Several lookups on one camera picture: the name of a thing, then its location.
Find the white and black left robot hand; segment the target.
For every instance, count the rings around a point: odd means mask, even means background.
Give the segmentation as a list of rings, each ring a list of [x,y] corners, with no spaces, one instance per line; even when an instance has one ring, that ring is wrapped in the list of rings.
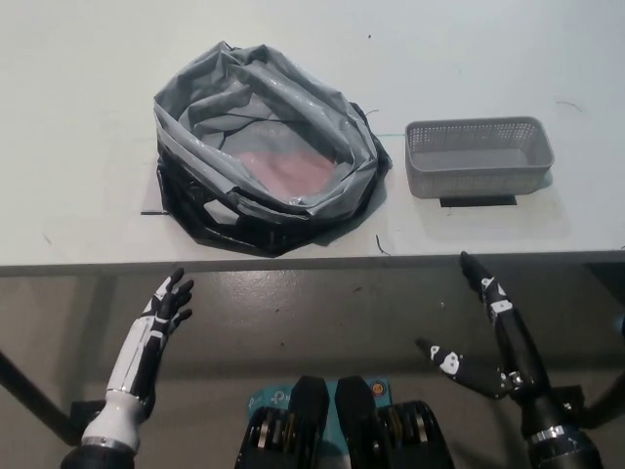
[[[132,323],[110,374],[106,389],[135,397],[150,415],[155,404],[155,385],[167,343],[192,315],[187,304],[194,281],[183,280],[178,268],[165,278]]]

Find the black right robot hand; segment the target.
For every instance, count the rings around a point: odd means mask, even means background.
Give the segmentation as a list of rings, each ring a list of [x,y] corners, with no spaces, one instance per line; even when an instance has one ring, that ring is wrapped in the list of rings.
[[[465,251],[460,266],[483,304],[502,363],[489,366],[425,338],[416,340],[418,350],[454,383],[492,400],[511,398],[521,409],[525,439],[576,431],[578,424],[557,398],[533,338],[502,284]]]

